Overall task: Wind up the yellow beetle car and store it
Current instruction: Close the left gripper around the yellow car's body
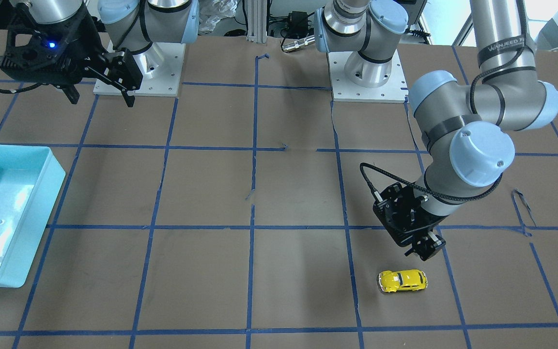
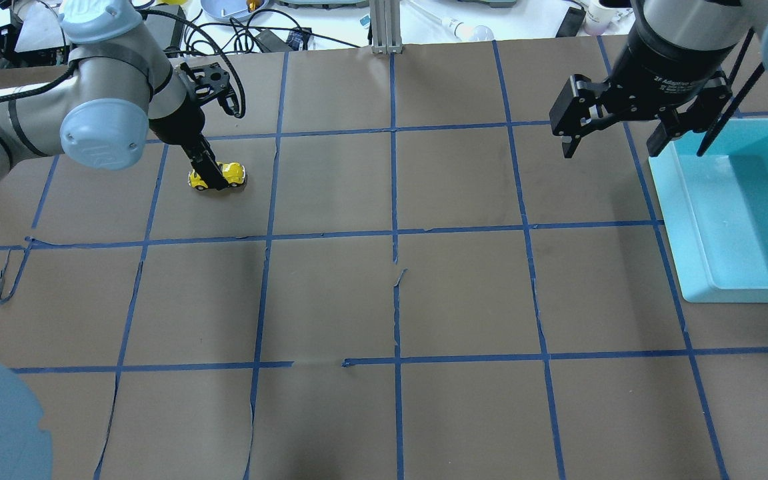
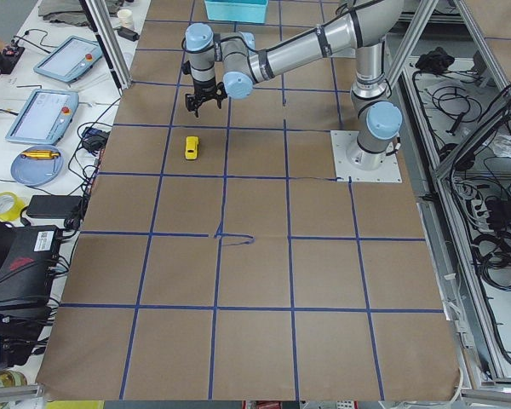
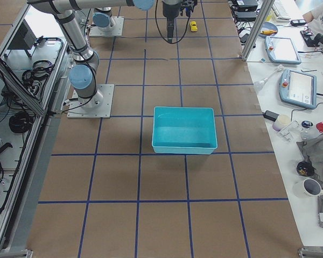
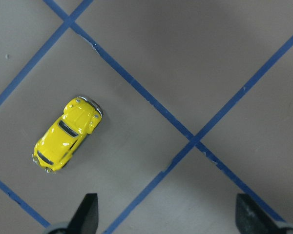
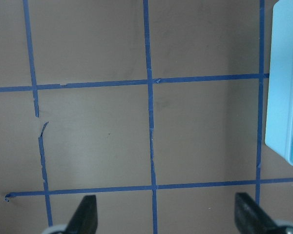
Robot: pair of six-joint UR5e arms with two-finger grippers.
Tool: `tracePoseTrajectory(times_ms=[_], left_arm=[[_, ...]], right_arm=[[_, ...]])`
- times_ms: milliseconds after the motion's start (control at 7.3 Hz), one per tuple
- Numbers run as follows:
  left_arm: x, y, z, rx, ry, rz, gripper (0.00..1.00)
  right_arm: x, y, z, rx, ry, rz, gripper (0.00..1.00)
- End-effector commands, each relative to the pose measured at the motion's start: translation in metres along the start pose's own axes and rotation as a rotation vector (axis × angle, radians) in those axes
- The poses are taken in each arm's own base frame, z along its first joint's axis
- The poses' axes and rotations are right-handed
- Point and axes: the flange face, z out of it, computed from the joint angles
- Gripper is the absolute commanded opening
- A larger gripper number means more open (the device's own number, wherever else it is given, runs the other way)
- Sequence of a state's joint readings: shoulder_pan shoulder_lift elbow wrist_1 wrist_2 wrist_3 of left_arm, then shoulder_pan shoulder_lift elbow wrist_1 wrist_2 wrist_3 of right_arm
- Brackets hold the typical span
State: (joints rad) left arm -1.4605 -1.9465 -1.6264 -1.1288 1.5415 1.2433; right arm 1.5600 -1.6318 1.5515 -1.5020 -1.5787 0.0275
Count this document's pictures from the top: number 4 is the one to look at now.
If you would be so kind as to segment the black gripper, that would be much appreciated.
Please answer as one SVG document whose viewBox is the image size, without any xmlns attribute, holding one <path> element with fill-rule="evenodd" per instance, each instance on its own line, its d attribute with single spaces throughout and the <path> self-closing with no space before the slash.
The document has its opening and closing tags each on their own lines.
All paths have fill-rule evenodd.
<svg viewBox="0 0 323 258">
<path fill-rule="evenodd" d="M 163 16 L 166 18 L 167 42 L 172 43 L 174 22 L 179 16 L 180 0 L 162 0 Z"/>
</svg>

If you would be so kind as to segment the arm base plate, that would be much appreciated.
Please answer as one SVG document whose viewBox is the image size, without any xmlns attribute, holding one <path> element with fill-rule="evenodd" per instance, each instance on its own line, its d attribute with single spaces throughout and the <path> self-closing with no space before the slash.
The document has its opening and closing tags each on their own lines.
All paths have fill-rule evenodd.
<svg viewBox="0 0 323 258">
<path fill-rule="evenodd" d="M 78 100 L 70 103 L 67 117 L 70 119 L 110 118 L 114 96 L 113 84 L 98 84 L 96 95 L 87 103 L 87 100 L 78 98 L 75 90 L 72 97 Z"/>
<path fill-rule="evenodd" d="M 93 16 L 93 25 L 90 28 L 90 37 L 121 37 L 123 32 L 124 17 Z"/>
</svg>

